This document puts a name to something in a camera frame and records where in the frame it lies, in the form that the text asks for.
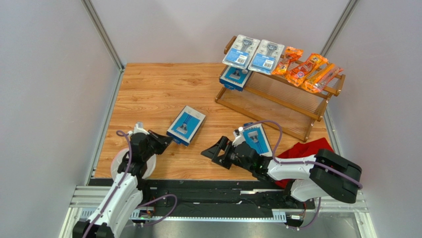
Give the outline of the blue Harry's razor box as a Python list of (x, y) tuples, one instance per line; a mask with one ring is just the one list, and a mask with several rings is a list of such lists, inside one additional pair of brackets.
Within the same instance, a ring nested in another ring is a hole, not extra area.
[(246, 143), (262, 156), (271, 157), (272, 149), (261, 123), (243, 129), (242, 135)]
[(227, 89), (242, 92), (252, 72), (247, 69), (239, 69), (227, 66), (219, 77), (219, 82)]
[(185, 106), (166, 131), (166, 135), (173, 137), (177, 144), (189, 146), (205, 119), (206, 115)]

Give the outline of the orange Bic razor bag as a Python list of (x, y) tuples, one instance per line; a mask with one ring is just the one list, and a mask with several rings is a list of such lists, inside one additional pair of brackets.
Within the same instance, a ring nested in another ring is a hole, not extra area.
[(272, 75), (285, 75), (291, 63), (297, 61), (303, 55), (304, 50), (294, 47), (287, 47), (284, 52), (284, 57), (281, 59), (276, 68), (272, 71)]
[(286, 73), (285, 79), (296, 87), (299, 87), (306, 77), (318, 69), (323, 64), (327, 64), (328, 59), (320, 54), (312, 53), (306, 61), (302, 62)]
[(320, 93), (342, 71), (343, 68), (334, 63), (329, 63), (324, 69), (306, 79), (301, 85), (301, 88), (310, 93)]

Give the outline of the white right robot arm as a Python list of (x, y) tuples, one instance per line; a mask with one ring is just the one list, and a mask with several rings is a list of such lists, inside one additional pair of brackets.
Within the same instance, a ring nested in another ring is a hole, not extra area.
[(233, 141), (221, 137), (201, 155), (226, 169), (235, 165), (247, 170), (259, 181), (272, 183), (288, 179), (285, 195), (301, 202), (330, 196), (353, 204), (363, 187), (360, 183), (362, 168), (327, 149), (319, 149), (307, 157), (281, 159), (260, 155), (239, 135)]

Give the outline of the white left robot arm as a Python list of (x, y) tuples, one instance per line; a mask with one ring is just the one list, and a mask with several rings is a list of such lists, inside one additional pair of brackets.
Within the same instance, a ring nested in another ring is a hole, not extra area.
[(78, 221), (73, 230), (74, 238), (118, 238), (130, 215), (142, 204), (143, 192), (148, 190), (146, 178), (153, 171), (152, 161), (171, 144), (171, 136), (159, 135), (142, 128), (125, 133), (128, 151), (121, 156), (117, 175), (99, 207), (87, 221)]

